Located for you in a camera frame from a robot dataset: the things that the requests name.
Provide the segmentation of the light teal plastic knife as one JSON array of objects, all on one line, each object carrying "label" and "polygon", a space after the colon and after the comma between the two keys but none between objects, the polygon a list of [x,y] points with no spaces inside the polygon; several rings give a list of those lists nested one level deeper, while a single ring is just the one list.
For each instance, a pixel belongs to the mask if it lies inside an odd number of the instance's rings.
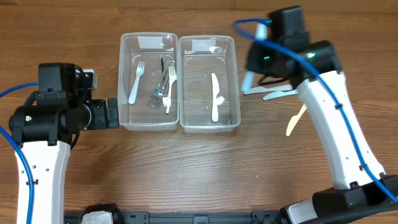
[{"label": "light teal plastic knife", "polygon": [[[256,27],[255,37],[260,40],[267,39],[267,27],[264,24],[258,23]],[[252,83],[254,81],[255,73],[249,70],[246,70],[246,74],[243,79],[242,91],[248,91],[252,88]]]}]

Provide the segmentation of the pale blue plastic knife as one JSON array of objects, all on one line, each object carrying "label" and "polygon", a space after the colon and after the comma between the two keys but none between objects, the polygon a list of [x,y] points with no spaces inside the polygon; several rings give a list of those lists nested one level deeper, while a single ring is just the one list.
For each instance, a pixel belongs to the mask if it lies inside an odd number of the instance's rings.
[{"label": "pale blue plastic knife", "polygon": [[281,85],[281,86],[275,86],[275,87],[270,87],[270,88],[266,88],[263,86],[257,86],[254,88],[250,88],[249,90],[245,90],[244,94],[251,95],[251,94],[256,94],[256,93],[265,93],[265,92],[272,92],[272,91],[290,91],[290,90],[293,90],[292,85]]}]

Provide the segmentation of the metal fork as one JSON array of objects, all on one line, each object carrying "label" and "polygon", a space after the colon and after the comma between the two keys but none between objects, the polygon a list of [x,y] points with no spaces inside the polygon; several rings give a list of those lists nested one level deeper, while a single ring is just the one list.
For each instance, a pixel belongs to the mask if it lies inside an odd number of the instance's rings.
[{"label": "metal fork", "polygon": [[174,60],[170,60],[166,63],[165,70],[164,70],[163,74],[161,74],[160,82],[158,83],[157,87],[152,92],[152,94],[148,100],[148,104],[150,104],[151,106],[153,106],[153,107],[160,106],[160,104],[162,102],[162,100],[160,99],[160,93],[159,93],[161,83],[162,83],[162,80],[164,79],[165,74],[167,73],[167,70],[169,69],[169,66],[174,65],[174,63],[175,63]]},{"label": "metal fork", "polygon": [[169,76],[170,76],[170,71],[167,70],[167,73],[165,74],[164,79],[162,80],[161,87],[160,87],[160,90],[159,90],[160,99],[161,100],[163,100],[163,98],[167,96],[166,87],[167,87],[168,82],[169,82]]}]

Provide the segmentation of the white plastic fork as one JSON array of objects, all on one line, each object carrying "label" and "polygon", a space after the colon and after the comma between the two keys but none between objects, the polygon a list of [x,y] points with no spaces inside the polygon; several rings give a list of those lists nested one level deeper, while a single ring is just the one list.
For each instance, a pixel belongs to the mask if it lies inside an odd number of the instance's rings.
[{"label": "white plastic fork", "polygon": [[172,104],[172,86],[176,80],[177,80],[177,72],[175,70],[175,67],[171,65],[169,66],[169,89],[167,94],[162,99],[166,114],[169,114],[170,112],[170,107]]},{"label": "white plastic fork", "polygon": [[136,97],[137,97],[137,91],[139,87],[139,80],[141,76],[143,76],[145,70],[145,62],[144,61],[139,61],[137,64],[137,69],[136,69],[136,78],[134,80],[132,90],[129,95],[128,103],[130,105],[133,105],[136,102]]}]

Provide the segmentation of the white plastic knife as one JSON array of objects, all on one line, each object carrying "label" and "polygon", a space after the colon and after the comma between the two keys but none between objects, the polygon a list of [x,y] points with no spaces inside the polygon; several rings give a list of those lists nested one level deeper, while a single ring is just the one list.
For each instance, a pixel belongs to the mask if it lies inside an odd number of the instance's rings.
[{"label": "white plastic knife", "polygon": [[218,122],[219,117],[218,117],[217,95],[220,92],[220,86],[215,73],[211,74],[211,81],[212,81],[212,94],[213,94],[211,118],[212,122]]}]

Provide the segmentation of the yellow plastic knife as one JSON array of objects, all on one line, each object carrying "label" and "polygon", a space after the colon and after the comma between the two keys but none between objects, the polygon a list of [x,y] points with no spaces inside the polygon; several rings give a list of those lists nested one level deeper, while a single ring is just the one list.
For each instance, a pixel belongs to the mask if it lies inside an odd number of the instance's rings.
[{"label": "yellow plastic knife", "polygon": [[303,104],[300,111],[291,117],[288,125],[287,125],[287,129],[286,129],[286,136],[290,136],[292,131],[294,130],[294,127],[296,126],[296,124],[298,123],[298,121],[300,120],[300,118],[302,117],[302,115],[304,114],[304,112],[307,110],[307,106],[306,104]]}]

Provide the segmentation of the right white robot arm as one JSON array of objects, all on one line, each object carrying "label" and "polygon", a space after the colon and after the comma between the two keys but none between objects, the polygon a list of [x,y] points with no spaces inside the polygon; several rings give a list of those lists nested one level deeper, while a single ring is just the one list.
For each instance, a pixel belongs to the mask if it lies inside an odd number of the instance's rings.
[{"label": "right white robot arm", "polygon": [[387,175],[372,153],[346,88],[331,42],[312,42],[302,8],[273,11],[257,23],[271,30],[254,39],[247,68],[288,80],[305,104],[322,142],[332,186],[283,207],[277,223],[349,223],[397,210],[397,177]]}]

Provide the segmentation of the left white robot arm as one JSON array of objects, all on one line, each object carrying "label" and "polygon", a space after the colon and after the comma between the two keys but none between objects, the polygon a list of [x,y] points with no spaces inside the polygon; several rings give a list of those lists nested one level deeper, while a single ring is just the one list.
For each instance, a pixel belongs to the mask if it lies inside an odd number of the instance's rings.
[{"label": "left white robot arm", "polygon": [[73,63],[41,63],[38,90],[1,134],[14,148],[19,171],[18,223],[63,223],[65,176],[81,131],[119,127],[116,98],[93,99],[97,77]]}]

